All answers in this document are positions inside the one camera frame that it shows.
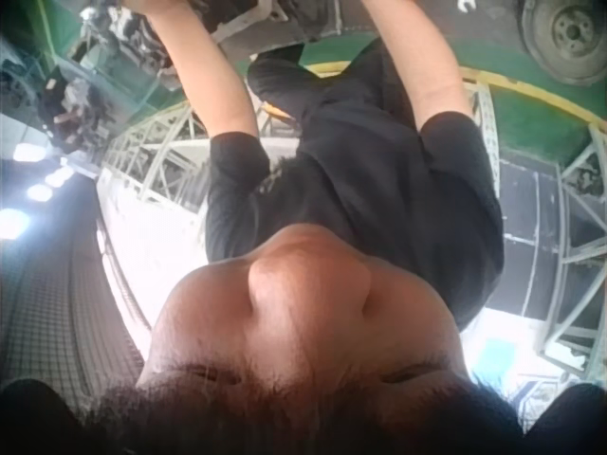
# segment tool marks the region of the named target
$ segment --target person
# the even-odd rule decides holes
[[[516,411],[467,374],[459,331],[499,280],[502,215],[457,62],[422,9],[362,0],[385,47],[372,44],[328,81],[297,65],[298,47],[259,56],[251,89],[302,129],[296,157],[273,172],[247,88],[188,4],[125,3],[147,14],[212,138],[211,263],[168,298],[135,387],[109,391],[79,417],[40,383],[4,390],[5,448],[550,446],[550,431],[525,434]],[[592,403],[601,394],[584,393]],[[595,420],[558,449],[598,447],[602,408],[590,408],[583,414]]]

